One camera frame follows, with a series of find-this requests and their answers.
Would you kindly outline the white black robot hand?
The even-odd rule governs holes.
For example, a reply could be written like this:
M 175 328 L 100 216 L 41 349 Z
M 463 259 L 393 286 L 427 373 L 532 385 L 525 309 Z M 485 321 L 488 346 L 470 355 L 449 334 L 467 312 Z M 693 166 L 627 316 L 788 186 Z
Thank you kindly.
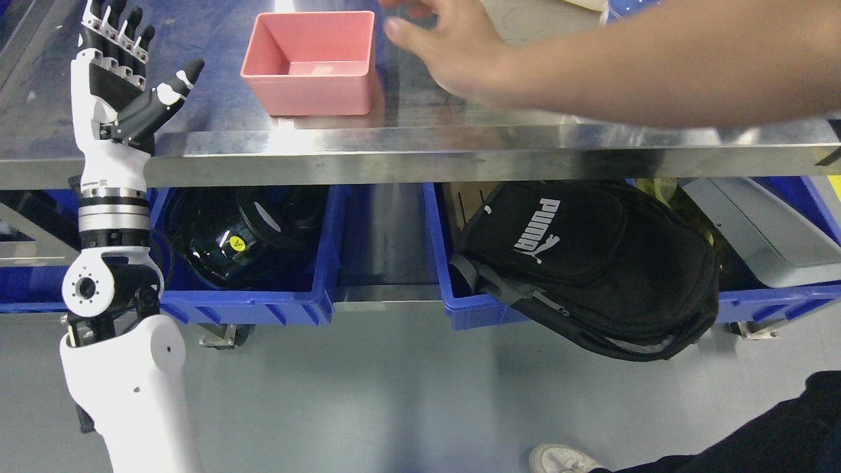
M 171 78 L 145 87 L 156 30 L 147 25 L 136 38 L 143 18 L 139 7 L 120 26 L 126 5 L 87 1 L 82 13 L 80 51 L 71 62 L 71 103 L 73 135 L 85 159 L 79 179 L 83 195 L 99 188 L 111 195 L 147 193 L 145 165 L 154 150 L 153 135 L 183 107 L 205 65 L 193 58 Z M 111 71 L 118 68 L 124 77 L 133 76 L 133 83 Z M 114 122 L 117 141 L 110 136 Z

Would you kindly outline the person's bare forearm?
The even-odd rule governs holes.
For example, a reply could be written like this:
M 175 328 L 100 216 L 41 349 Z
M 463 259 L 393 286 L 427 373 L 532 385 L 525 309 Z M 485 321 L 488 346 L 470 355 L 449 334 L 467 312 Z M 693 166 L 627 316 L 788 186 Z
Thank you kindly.
M 738 127 L 839 109 L 838 1 L 666 1 L 492 54 L 475 99 L 657 127 Z

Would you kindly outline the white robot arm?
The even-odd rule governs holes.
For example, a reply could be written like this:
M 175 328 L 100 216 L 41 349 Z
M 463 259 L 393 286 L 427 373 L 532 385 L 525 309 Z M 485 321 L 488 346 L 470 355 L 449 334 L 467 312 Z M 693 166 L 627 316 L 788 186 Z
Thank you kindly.
M 160 309 L 165 278 L 150 255 L 145 165 L 155 133 L 185 104 L 195 58 L 147 83 L 151 25 L 124 1 L 88 1 L 71 62 L 81 252 L 61 294 L 66 384 L 81 427 L 99 434 L 114 472 L 201 472 L 184 386 L 185 342 Z

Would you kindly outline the person's bare hand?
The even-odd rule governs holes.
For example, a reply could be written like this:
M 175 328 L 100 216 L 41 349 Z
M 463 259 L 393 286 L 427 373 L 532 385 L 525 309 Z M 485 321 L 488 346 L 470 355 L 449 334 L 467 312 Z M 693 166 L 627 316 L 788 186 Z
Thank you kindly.
M 405 4 L 412 18 L 435 17 L 432 29 L 399 16 L 385 20 L 388 39 L 419 57 L 445 91 L 492 107 L 514 107 L 522 90 L 514 81 L 516 50 L 504 42 L 480 1 L 382 1 Z

